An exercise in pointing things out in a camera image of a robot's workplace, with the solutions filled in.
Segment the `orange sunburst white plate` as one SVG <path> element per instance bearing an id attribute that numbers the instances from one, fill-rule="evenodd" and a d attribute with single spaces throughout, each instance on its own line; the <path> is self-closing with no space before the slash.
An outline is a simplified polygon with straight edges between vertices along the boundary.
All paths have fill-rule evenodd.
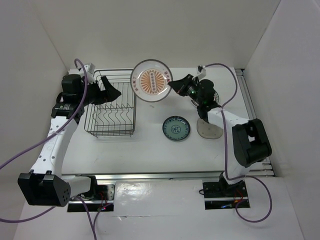
<path id="1" fill-rule="evenodd" d="M 130 85 L 135 96 L 149 103 L 164 100 L 171 92 L 169 83 L 172 81 L 170 68 L 157 59 L 139 62 L 130 75 Z"/>

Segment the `green red rimmed white plate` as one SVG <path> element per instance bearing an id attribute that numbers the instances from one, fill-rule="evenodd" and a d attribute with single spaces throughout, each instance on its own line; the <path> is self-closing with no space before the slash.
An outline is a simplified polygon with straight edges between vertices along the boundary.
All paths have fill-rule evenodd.
<path id="1" fill-rule="evenodd" d="M 215 100 L 215 102 L 216 102 L 217 104 L 220 103 L 220 96 L 219 96 L 219 94 L 218 94 L 217 91 L 214 93 L 214 100 Z M 194 101 L 193 99 L 191 99 L 190 102 L 191 102 L 195 107 L 198 107 L 198 106 L 199 106 L 199 104 L 198 104 L 196 101 Z"/>

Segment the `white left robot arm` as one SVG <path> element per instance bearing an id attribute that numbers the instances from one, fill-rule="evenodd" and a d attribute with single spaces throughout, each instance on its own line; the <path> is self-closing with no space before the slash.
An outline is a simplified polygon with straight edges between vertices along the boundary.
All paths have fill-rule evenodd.
<path id="1" fill-rule="evenodd" d="M 52 108 L 49 140 L 28 173 L 21 173 L 17 183 L 29 205 L 64 207 L 71 198 L 83 195 L 92 200 L 97 197 L 99 187 L 93 175 L 77 174 L 62 178 L 63 161 L 70 140 L 84 114 L 84 107 L 115 101 L 121 96 L 106 76 L 101 78 L 104 89 L 97 81 L 86 83 L 79 74 L 68 74 L 62 78 L 62 92 Z"/>

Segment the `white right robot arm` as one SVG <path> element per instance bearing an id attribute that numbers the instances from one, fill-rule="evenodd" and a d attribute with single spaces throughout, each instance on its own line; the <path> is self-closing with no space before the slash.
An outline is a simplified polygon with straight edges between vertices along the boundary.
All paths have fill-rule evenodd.
<path id="1" fill-rule="evenodd" d="M 225 110 L 216 102 L 214 83 L 208 79 L 198 80 L 188 74 L 168 84 L 178 95 L 188 96 L 197 103 L 197 112 L 203 121 L 223 129 L 224 172 L 219 176 L 217 190 L 223 196 L 230 196 L 252 166 L 272 154 L 262 121 Z"/>

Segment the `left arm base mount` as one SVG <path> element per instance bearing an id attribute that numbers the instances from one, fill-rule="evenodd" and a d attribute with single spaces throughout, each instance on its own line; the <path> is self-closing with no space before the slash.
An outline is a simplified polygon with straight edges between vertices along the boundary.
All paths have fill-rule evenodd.
<path id="1" fill-rule="evenodd" d="M 70 185 L 71 189 L 68 212 L 84 212 L 85 207 L 82 201 L 90 212 L 114 210 L 115 184 L 98 183 L 95 175 L 87 174 L 64 176 L 63 180 Z"/>

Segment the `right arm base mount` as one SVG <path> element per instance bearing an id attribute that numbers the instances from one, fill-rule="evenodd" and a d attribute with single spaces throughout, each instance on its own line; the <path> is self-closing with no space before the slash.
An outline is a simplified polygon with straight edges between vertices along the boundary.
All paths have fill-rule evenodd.
<path id="1" fill-rule="evenodd" d="M 202 189 L 198 191 L 204 197 L 206 210 L 225 210 L 250 208 L 247 186 L 243 180 L 228 185 L 222 175 L 217 182 L 203 182 Z"/>

